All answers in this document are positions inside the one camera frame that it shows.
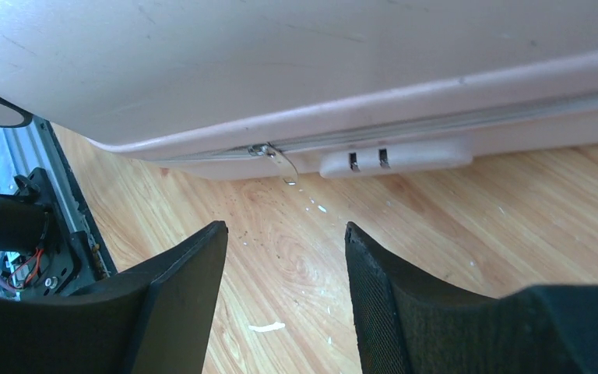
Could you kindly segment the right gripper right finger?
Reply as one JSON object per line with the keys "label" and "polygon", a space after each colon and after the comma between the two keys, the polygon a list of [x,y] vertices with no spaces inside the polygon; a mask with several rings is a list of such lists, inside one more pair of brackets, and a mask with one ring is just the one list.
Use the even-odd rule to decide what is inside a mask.
{"label": "right gripper right finger", "polygon": [[345,254],[365,373],[598,373],[598,285],[490,298],[414,266],[355,223]]}

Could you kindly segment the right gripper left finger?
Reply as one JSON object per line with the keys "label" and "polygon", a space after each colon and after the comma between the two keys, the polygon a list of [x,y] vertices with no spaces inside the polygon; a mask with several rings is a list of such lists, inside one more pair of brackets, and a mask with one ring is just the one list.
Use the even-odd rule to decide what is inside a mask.
{"label": "right gripper left finger", "polygon": [[227,239],[214,221],[68,296],[0,298],[0,373],[200,373]]}

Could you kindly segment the pink suitcase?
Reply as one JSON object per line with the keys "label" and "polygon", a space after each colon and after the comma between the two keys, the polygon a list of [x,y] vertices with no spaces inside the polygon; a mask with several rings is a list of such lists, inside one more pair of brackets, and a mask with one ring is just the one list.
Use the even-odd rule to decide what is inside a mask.
{"label": "pink suitcase", "polygon": [[0,1],[0,127],[213,179],[598,143],[598,1]]}

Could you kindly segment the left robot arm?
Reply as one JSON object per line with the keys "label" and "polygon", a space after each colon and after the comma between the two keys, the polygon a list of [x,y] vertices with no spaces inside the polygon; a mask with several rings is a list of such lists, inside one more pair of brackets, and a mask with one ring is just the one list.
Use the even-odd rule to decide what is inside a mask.
{"label": "left robot arm", "polygon": [[24,175],[14,181],[17,194],[0,194],[0,251],[31,254],[43,245],[52,222],[48,209],[37,203],[39,185]]}

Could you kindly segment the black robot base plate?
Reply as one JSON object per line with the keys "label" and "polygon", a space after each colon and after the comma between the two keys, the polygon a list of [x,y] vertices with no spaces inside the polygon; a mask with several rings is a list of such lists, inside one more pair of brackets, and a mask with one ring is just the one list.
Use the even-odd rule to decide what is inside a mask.
{"label": "black robot base plate", "polygon": [[0,251],[0,298],[22,301],[48,295],[70,295],[116,274],[114,262],[71,167],[70,170],[72,191],[81,199],[80,207],[90,231],[69,230],[51,180],[43,168],[34,168],[31,174],[24,175],[39,185],[41,197],[37,203],[48,209],[52,222],[43,245],[33,253]]}

